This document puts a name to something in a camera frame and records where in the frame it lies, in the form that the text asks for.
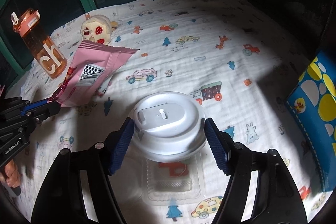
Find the left hand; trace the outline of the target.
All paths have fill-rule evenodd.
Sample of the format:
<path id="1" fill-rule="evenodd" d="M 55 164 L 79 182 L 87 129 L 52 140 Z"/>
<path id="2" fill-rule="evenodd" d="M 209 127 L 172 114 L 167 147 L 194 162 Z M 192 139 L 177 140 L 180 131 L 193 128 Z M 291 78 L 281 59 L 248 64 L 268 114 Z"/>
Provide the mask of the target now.
<path id="1" fill-rule="evenodd" d="M 21 193 L 21 176 L 18 166 L 10 160 L 1 170 L 1 186 L 8 191 L 10 197 L 18 197 Z"/>

